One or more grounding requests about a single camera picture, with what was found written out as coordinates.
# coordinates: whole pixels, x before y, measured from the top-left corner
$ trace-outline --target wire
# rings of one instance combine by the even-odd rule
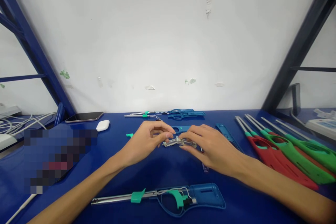
[[[46,115],[46,116],[42,117],[41,119],[39,119],[39,121],[43,120],[44,118],[46,118],[46,117],[48,117],[48,116],[50,116],[50,115]],[[21,133],[21,132],[24,131],[25,129],[28,129],[30,126],[33,126],[35,123],[37,123],[37,121],[36,121],[36,122],[33,122],[32,124],[29,124],[27,127],[25,127],[25,128],[23,128],[23,129],[21,129],[21,130],[15,132],[15,133],[13,133],[13,134],[11,134],[11,135],[12,135],[12,136],[15,136],[15,135]]]
[[[26,205],[36,196],[37,194],[32,194],[29,196],[29,198],[19,207],[19,209],[13,214],[13,216],[6,222],[6,224],[9,224],[15,216],[23,209],[26,207]]]
[[[155,118],[157,118],[159,121],[161,121],[161,118],[160,118],[160,117],[158,117],[158,116],[160,116],[160,115],[162,115],[162,114],[151,115],[150,117],[155,117]]]
[[[293,108],[290,110],[290,114],[291,114],[291,117],[293,117],[298,123],[300,123],[303,127],[305,127],[306,129],[308,129],[308,130],[311,132],[311,134],[312,134],[313,136],[316,137],[315,132],[312,131],[311,129],[307,128],[307,126],[306,126],[306,125],[305,125],[299,118],[297,118],[297,117],[293,114]]]
[[[168,189],[168,190],[158,191],[157,195],[164,194],[164,193],[166,193],[168,191],[171,191],[171,190],[178,190],[180,193],[182,193],[182,195],[184,195],[182,189],[185,189],[187,191],[188,197],[191,198],[191,196],[189,195],[189,190],[186,187],[172,188],[172,189]]]
[[[33,115],[31,115],[29,118],[21,118],[21,117],[14,117],[14,116],[9,116],[9,115],[4,115],[7,117],[12,117],[12,118],[16,118],[16,119],[21,119],[24,120],[22,122],[10,122],[4,118],[1,118],[0,120],[3,121],[7,121],[7,124],[1,124],[0,129],[2,128],[9,128],[7,130],[3,130],[0,133],[4,133],[4,134],[12,134],[12,135],[16,135],[18,133],[21,133],[23,130],[27,129],[28,127],[30,127],[31,125],[35,124],[35,123],[39,123],[44,129],[47,129],[40,121],[48,116],[54,115],[55,113],[49,113],[49,114],[44,114],[44,115],[39,115],[38,117],[34,117]],[[28,127],[25,127],[23,130],[20,130],[26,123],[30,122],[30,121],[35,121],[34,123],[30,124]]]

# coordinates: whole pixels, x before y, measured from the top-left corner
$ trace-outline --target forearm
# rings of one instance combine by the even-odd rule
[[[262,191],[309,223],[335,223],[336,203],[283,176],[256,159],[237,175],[244,184]]]
[[[111,157],[89,177],[44,209],[29,223],[72,223],[100,190],[122,169],[123,166],[118,163],[116,155]]]

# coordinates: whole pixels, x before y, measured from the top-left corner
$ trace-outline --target blue lighter handle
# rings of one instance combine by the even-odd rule
[[[188,189],[189,195],[192,198],[196,199],[196,204],[185,205],[184,207],[182,207],[181,212],[178,214],[169,211],[163,205],[162,195],[157,196],[157,200],[160,206],[170,216],[180,218],[185,214],[185,212],[187,212],[190,209],[196,208],[196,207],[211,207],[211,208],[219,208],[222,210],[226,208],[225,200],[223,199],[223,196],[216,184],[209,183],[209,184],[199,184],[199,185],[192,185],[192,186],[186,185],[184,187]]]
[[[176,134],[187,132],[190,127],[191,126],[172,126],[172,128],[175,130]]]
[[[197,116],[205,116],[203,111],[186,111],[186,112],[178,112],[176,114],[169,115],[168,117],[172,117],[176,120],[182,120],[185,117],[197,117]]]
[[[194,111],[193,109],[189,108],[189,109],[186,109],[186,110],[181,110],[181,109],[173,109],[171,111],[168,111],[169,113],[179,113],[179,112],[185,112],[185,111]]]

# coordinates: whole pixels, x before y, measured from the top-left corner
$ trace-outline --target white device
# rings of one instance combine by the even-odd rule
[[[0,106],[0,119],[20,112],[21,109],[19,109],[18,106],[6,107],[5,105],[2,105]]]
[[[314,119],[306,123],[306,127],[336,140],[336,121],[331,119]]]
[[[99,132],[99,131],[104,131],[104,130],[107,130],[107,128],[109,127],[110,125],[110,121],[109,120],[104,120],[104,121],[100,121],[97,125],[97,128],[96,130]]]
[[[17,140],[11,135],[0,134],[0,150],[5,149],[16,142]]]

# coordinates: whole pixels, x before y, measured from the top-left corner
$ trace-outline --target right hand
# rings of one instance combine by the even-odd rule
[[[224,175],[237,178],[246,171],[251,157],[237,150],[218,130],[208,125],[192,125],[180,138],[194,141],[202,147],[204,153],[192,146],[180,146],[181,149],[190,152],[205,166]]]

